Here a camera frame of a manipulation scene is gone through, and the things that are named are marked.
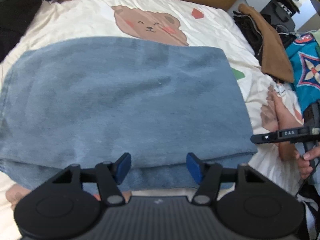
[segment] blue towel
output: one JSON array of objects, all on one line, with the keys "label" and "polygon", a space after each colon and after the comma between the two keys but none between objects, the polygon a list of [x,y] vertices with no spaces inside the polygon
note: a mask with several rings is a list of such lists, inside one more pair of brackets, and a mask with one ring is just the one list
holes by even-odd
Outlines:
[{"label": "blue towel", "polygon": [[1,170],[29,189],[124,152],[133,162],[122,190],[194,187],[188,152],[229,167],[256,152],[231,67],[211,47],[91,37],[28,51],[5,78],[0,111]]}]

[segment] bed sheet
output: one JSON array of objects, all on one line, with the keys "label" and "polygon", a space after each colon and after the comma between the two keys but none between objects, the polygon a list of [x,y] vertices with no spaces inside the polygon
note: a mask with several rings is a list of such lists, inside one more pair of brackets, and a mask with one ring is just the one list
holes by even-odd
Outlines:
[{"label": "bed sheet", "polygon": [[[122,19],[117,18],[123,12],[126,14]],[[27,33],[0,64],[1,82],[12,64],[25,51],[58,41],[91,36],[119,36],[161,42],[163,35],[157,38],[144,36],[138,29],[142,24],[140,19],[148,21],[150,26],[150,22],[153,23],[154,29],[150,30],[164,31],[163,35],[168,37],[164,42],[169,44],[223,49],[237,78],[255,134],[268,132],[274,121],[274,113],[268,101],[271,88],[282,98],[288,111],[297,120],[301,119],[295,93],[289,86],[276,84],[261,72],[252,48],[225,11],[178,0],[72,0],[61,4],[44,1]],[[157,21],[168,21],[169,28],[157,29]],[[258,146],[258,153],[249,164],[289,193],[297,191],[299,172],[296,164],[294,161],[282,162],[274,144]],[[12,184],[6,175],[0,174],[0,220],[6,221],[0,224],[0,240],[16,239],[19,235],[10,205],[4,198],[6,189]],[[133,194],[191,197],[193,193],[194,189],[174,189]]]}]

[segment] handheld device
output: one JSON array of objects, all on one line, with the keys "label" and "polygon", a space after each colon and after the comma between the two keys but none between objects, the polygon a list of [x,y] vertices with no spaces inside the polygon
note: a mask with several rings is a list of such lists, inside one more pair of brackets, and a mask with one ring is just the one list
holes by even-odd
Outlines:
[{"label": "handheld device", "polygon": [[[301,204],[246,164],[226,169],[187,155],[199,188],[185,196],[137,197],[128,203],[118,189],[131,156],[94,169],[72,164],[25,196],[14,218],[23,240],[295,240],[304,216]],[[101,201],[82,190],[97,183]],[[217,200],[220,184],[235,190]]]},{"label": "handheld device", "polygon": [[[290,141],[290,143],[303,143],[305,152],[318,146],[320,139],[320,100],[310,104],[303,112],[304,126],[279,130],[275,132],[256,134],[251,136],[251,141],[255,144],[277,143]],[[315,160],[310,161],[313,172],[316,168]]]}]

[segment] bear print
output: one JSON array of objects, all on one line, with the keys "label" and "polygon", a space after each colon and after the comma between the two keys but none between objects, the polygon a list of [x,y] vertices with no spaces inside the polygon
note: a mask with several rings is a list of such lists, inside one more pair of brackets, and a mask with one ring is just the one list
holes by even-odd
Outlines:
[{"label": "bear print", "polygon": [[180,21],[167,13],[155,13],[127,6],[113,6],[119,29],[135,38],[168,45],[188,46],[186,35],[179,30]]},{"label": "bear print", "polygon": [[267,94],[268,105],[262,105],[260,113],[262,127],[270,132],[279,130],[279,120],[276,114],[276,106],[273,101],[273,93],[275,93],[275,89],[270,85]]}]

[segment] cartoon bear face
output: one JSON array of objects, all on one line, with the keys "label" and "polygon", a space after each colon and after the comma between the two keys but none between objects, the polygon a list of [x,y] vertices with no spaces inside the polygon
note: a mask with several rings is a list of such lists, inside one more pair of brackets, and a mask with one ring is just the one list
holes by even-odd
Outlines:
[{"label": "cartoon bear face", "polygon": [[186,35],[179,30],[179,20],[170,14],[130,9],[122,5],[112,8],[117,26],[130,36],[169,45],[189,45]]}]

